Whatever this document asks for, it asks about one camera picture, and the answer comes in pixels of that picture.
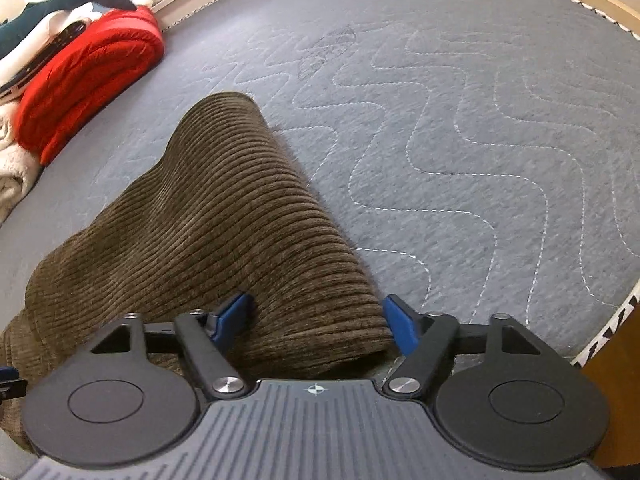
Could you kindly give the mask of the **brown corduroy pants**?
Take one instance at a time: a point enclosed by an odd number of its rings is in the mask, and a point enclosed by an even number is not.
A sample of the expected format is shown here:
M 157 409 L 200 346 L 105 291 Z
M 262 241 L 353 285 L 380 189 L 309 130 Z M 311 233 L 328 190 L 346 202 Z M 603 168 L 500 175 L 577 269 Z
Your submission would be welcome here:
M 250 378 L 349 378 L 393 343 L 374 290 L 245 94 L 186 112 L 160 160 L 32 272 L 1 361 L 35 385 L 126 313 L 256 302 L 230 360 Z

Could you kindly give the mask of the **grey quilted mattress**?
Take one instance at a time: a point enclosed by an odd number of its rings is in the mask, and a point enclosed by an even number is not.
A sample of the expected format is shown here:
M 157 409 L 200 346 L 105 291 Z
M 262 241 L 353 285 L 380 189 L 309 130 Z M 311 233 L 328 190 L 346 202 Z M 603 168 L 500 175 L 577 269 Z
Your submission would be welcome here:
M 639 278 L 639 43 L 575 0 L 208 0 L 1 229 L 1 316 L 209 93 L 251 96 L 382 294 L 566 356 Z

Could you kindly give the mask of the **beige fluffy blanket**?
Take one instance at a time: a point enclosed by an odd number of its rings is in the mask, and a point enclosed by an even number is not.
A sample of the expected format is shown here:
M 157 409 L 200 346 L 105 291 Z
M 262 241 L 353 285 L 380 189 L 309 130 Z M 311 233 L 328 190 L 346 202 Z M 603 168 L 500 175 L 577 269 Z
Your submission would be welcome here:
M 17 110 L 17 101 L 1 105 L 1 222 L 6 221 L 12 209 L 32 190 L 42 169 L 39 157 L 17 143 Z

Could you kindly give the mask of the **red folded blanket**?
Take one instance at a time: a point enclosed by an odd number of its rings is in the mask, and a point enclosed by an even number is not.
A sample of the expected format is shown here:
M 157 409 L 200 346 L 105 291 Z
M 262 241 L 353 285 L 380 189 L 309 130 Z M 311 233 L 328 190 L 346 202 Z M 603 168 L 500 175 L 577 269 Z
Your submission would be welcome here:
M 111 10 L 43 67 L 23 93 L 15 139 L 49 165 L 104 106 L 163 58 L 152 11 Z

